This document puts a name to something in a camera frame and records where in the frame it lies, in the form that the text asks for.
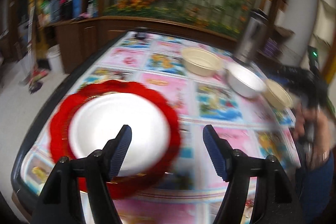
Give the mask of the person's right hand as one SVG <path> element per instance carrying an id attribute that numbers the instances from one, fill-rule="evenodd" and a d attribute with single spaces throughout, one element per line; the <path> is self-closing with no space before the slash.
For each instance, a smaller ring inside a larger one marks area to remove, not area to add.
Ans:
<path id="1" fill-rule="evenodd" d="M 330 157 L 331 136 L 329 120 L 321 108 L 307 109 L 298 104 L 295 109 L 295 126 L 293 138 L 298 140 L 307 135 L 307 124 L 312 125 L 313 143 L 310 152 L 306 156 L 306 164 L 310 170 L 323 166 Z"/>

